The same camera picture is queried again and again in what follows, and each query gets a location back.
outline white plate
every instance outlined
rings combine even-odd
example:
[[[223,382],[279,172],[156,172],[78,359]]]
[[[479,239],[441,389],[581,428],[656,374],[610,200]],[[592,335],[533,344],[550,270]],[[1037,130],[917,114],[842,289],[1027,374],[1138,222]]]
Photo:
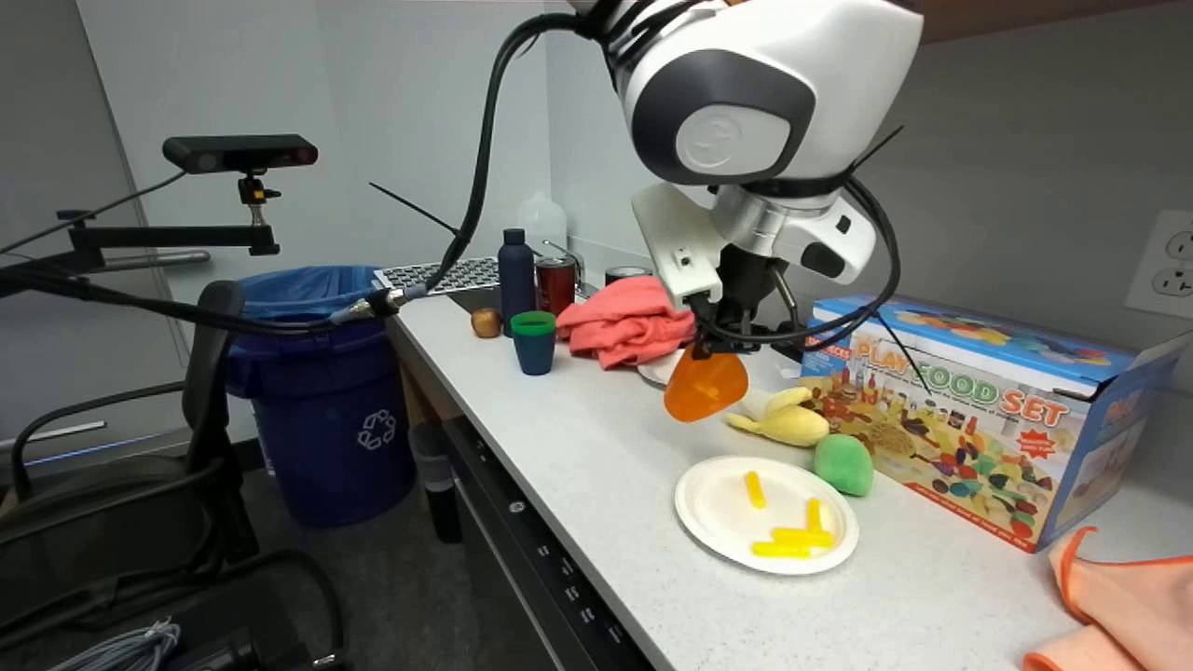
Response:
[[[761,478],[764,507],[748,502],[745,474]],[[805,528],[805,502],[820,498],[820,526],[834,534],[834,549],[810,560],[764,560],[754,554],[758,539],[768,539],[773,528],[795,526]],[[857,514],[853,507],[810,468],[776,458],[709,458],[688,466],[673,483],[677,520],[715,554],[764,572],[820,572],[837,567],[857,549]]]

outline bottle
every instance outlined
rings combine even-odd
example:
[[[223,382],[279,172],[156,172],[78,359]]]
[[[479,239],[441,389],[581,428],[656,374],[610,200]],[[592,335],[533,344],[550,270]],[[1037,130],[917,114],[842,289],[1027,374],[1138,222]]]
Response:
[[[525,246],[522,226],[504,229],[504,246],[494,251],[494,287],[499,287],[499,320],[504,320],[504,330],[510,335],[510,315],[537,310],[533,251]]]

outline printed box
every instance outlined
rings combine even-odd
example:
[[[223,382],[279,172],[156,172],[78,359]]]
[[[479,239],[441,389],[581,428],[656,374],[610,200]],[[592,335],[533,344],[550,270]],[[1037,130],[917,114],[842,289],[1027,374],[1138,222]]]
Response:
[[[825,297],[812,323],[857,307]],[[865,438],[877,468],[1026,550],[1118,487],[1189,344],[1131,355],[906,297],[880,315],[805,355],[812,405]]]

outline wall outlet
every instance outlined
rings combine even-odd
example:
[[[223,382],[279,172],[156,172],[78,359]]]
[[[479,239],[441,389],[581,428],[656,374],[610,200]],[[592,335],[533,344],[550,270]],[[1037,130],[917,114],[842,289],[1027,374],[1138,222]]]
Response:
[[[1126,307],[1193,315],[1193,212],[1160,212]]]

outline green cup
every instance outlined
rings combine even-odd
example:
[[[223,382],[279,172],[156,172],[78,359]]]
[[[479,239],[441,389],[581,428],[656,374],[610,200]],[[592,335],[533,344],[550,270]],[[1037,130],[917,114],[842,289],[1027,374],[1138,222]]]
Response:
[[[529,310],[510,315],[510,335],[518,351],[518,369],[525,375],[544,375],[556,364],[556,314]]]

